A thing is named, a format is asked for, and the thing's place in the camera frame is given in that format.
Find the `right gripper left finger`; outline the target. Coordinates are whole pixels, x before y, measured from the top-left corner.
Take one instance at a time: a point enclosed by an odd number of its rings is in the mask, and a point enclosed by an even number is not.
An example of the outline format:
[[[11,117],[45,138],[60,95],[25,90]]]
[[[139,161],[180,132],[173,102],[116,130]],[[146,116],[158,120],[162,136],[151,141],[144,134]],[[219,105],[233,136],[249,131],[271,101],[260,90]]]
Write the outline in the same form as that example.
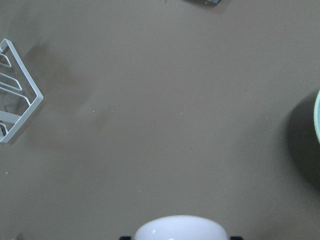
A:
[[[131,240],[131,236],[121,236],[119,240]]]

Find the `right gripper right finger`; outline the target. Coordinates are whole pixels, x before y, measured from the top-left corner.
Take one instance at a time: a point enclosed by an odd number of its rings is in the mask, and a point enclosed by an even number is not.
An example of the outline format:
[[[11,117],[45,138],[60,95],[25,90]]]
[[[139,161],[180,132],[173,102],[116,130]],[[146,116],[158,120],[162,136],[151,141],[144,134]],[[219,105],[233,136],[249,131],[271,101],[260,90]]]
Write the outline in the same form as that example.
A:
[[[243,237],[241,237],[241,236],[231,236],[230,240],[243,240]]]

